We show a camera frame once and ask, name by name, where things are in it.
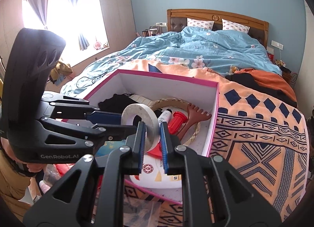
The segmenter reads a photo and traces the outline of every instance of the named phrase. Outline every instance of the blue wall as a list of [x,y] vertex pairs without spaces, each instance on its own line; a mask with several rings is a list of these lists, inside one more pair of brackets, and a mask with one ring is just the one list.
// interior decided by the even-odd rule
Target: blue wall
[[[157,22],[167,22],[167,9],[200,8],[239,13],[269,22],[271,40],[284,45],[282,60],[294,72],[302,63],[306,14],[303,0],[131,0],[138,32]],[[275,48],[279,59],[279,49]]]

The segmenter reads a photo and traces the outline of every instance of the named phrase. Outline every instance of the human hand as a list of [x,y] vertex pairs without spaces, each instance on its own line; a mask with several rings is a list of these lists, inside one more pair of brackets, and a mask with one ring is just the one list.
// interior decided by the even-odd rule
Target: human hand
[[7,139],[1,138],[1,143],[4,151],[7,153],[7,155],[14,161],[22,164],[26,164],[28,171],[32,173],[40,172],[44,167],[46,167],[47,164],[39,164],[39,163],[27,163],[20,161],[18,158],[16,158],[12,147],[9,144],[9,141]]

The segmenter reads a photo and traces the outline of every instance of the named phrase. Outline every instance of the pillow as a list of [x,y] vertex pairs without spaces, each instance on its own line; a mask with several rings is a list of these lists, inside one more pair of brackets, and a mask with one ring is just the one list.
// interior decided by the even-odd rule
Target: pillow
[[229,30],[229,29],[241,31],[241,32],[248,34],[250,27],[222,19],[222,30]]
[[191,27],[201,27],[204,29],[212,30],[214,26],[214,21],[201,21],[201,20],[195,20],[188,18],[187,19],[187,25]]

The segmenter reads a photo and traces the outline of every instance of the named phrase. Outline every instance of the white ring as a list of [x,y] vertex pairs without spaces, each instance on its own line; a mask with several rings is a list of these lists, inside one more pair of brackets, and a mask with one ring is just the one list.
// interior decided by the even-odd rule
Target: white ring
[[121,116],[121,125],[133,125],[135,116],[142,118],[146,125],[146,139],[144,151],[154,149],[160,140],[160,126],[157,116],[148,106],[144,104],[128,105]]

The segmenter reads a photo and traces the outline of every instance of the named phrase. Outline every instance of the open box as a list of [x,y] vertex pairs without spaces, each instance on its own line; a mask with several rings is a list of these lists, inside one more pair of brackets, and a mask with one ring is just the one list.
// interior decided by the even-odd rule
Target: open box
[[[219,87],[217,82],[155,72],[117,69],[111,75],[87,88],[78,98],[89,100],[90,105],[112,98],[114,94],[137,94],[151,101],[162,98],[177,98],[190,102],[212,114],[208,121],[200,123],[200,130],[193,143],[189,145],[198,154],[208,157],[217,119]],[[86,120],[64,120],[73,124],[90,127]],[[126,177],[126,184],[132,183]],[[143,188],[138,189],[172,203],[182,203],[182,189]]]

